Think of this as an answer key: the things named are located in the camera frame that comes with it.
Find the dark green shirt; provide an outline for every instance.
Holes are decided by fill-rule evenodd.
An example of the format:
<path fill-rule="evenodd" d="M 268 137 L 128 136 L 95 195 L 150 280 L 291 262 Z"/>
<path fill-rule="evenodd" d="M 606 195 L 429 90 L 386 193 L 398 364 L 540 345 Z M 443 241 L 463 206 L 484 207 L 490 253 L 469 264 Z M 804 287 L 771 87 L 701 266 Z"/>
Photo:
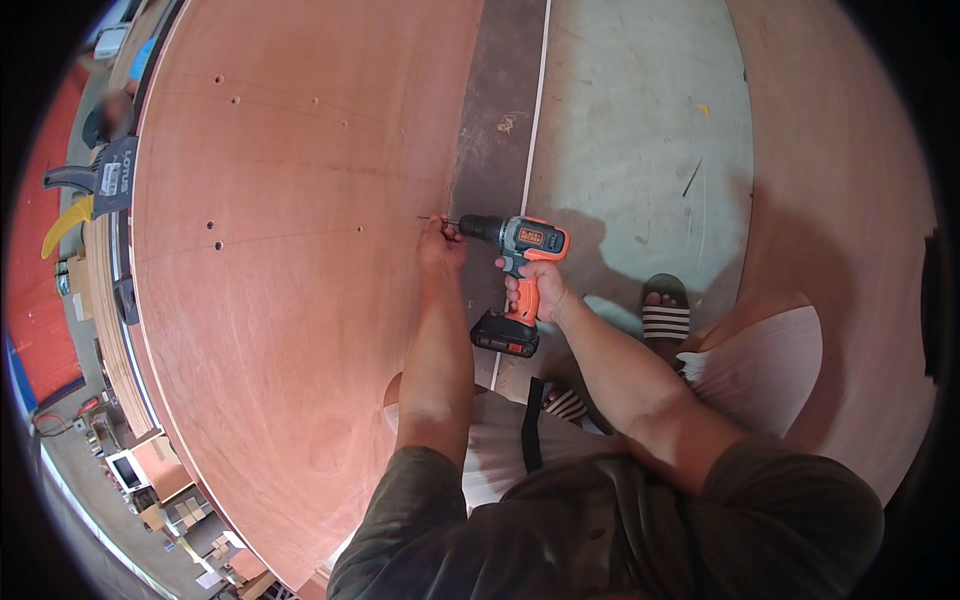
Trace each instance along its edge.
<path fill-rule="evenodd" d="M 394 454 L 327 598 L 839 598 L 883 537 L 876 494 L 830 459 L 748 438 L 700 498 L 629 456 L 544 468 L 473 510 L 424 447 Z"/>

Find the curved plywood panel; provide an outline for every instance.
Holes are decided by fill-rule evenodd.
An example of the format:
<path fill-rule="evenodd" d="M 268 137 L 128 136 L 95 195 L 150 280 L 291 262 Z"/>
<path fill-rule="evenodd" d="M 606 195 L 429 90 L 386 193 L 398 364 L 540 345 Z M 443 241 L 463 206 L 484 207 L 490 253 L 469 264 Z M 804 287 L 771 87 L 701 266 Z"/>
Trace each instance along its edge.
<path fill-rule="evenodd" d="M 879 60 L 831 0 L 728 0 L 750 85 L 754 207 L 741 291 L 812 300 L 824 365 L 788 441 L 839 460 L 886 502 L 917 453 L 920 282 L 934 225 L 916 135 Z"/>
<path fill-rule="evenodd" d="M 480 8 L 192 2 L 152 82 L 132 210 L 150 363 L 191 471 L 290 588 L 393 448 L 415 217 L 447 204 Z"/>

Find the forearm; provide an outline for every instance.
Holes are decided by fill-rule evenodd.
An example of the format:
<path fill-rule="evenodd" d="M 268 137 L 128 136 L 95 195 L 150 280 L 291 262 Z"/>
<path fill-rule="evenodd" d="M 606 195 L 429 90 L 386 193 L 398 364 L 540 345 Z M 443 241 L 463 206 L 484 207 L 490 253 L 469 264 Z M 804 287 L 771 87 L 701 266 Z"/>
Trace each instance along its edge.
<path fill-rule="evenodd" d="M 467 452 L 473 351 L 457 273 L 422 274 L 420 325 L 403 370 L 396 447 L 423 445 L 463 468 Z"/>
<path fill-rule="evenodd" d="M 579 298 L 558 314 L 597 409 L 634 457 L 697 494 L 720 454 L 743 433 L 696 399 L 652 350 L 606 323 Z"/>

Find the left hand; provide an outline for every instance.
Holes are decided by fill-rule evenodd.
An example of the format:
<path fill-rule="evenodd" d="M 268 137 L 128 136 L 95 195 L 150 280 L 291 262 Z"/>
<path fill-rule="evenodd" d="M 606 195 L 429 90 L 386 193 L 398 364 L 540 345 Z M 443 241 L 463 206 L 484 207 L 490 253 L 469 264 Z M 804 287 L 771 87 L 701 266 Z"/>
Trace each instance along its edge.
<path fill-rule="evenodd" d="M 423 226 L 417 243 L 417 261 L 427 271 L 437 267 L 459 273 L 467 262 L 467 239 L 451 227 L 444 227 L 446 215 L 433 215 Z"/>

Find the right hand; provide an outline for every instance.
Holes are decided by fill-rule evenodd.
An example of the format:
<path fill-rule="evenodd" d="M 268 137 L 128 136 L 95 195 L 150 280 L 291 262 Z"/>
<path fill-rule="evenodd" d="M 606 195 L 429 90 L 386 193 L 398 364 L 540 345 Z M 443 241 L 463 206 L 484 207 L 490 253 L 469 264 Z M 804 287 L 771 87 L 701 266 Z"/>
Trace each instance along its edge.
<path fill-rule="evenodd" d="M 500 269 L 506 264 L 503 257 L 497 258 L 493 264 Z M 560 308 L 570 297 L 570 288 L 566 287 L 564 277 L 560 275 L 557 263 L 552 260 L 532 260 L 517 269 L 524 277 L 537 278 L 537 291 L 540 292 L 540 309 L 537 319 L 544 323 L 554 323 L 560 314 Z M 504 283 L 507 286 L 507 300 L 510 301 L 510 310 L 516 310 L 516 301 L 520 300 L 517 291 L 519 283 L 513 276 L 507 275 Z"/>

